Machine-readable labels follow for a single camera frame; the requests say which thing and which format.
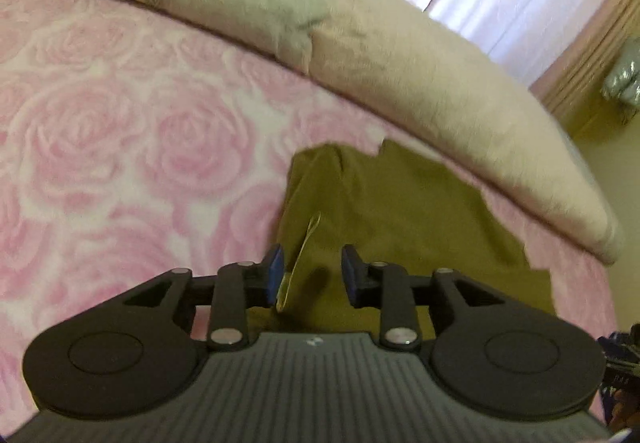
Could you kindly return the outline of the silver patterned bag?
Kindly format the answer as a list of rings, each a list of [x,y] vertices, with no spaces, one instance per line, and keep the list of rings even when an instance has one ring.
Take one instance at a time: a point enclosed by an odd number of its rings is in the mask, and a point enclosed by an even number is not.
[[[601,92],[605,99],[616,100],[632,110],[638,111],[639,61],[639,38],[631,37],[623,44],[612,70],[604,79]]]

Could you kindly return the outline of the beige and grey duvet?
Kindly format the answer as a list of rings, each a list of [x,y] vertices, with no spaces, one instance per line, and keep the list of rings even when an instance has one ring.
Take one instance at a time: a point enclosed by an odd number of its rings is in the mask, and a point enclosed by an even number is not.
[[[390,119],[604,263],[625,236],[521,82],[406,0],[134,0],[246,44]]]

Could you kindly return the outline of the pink rose floral blanket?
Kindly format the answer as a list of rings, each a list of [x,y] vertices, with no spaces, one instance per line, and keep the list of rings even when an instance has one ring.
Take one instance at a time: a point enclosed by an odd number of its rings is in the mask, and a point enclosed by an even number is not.
[[[267,245],[293,154],[420,140],[296,73],[125,0],[1,0],[1,432],[49,326]]]

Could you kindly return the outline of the olive green shirt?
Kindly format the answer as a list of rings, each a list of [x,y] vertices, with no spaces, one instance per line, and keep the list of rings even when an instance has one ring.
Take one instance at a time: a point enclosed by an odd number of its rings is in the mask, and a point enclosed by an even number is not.
[[[296,153],[276,235],[285,277],[272,310],[248,311],[251,333],[378,333],[378,311],[350,306],[341,252],[397,263],[411,275],[450,267],[547,313],[551,277],[445,165],[393,141],[369,155],[341,144]]]

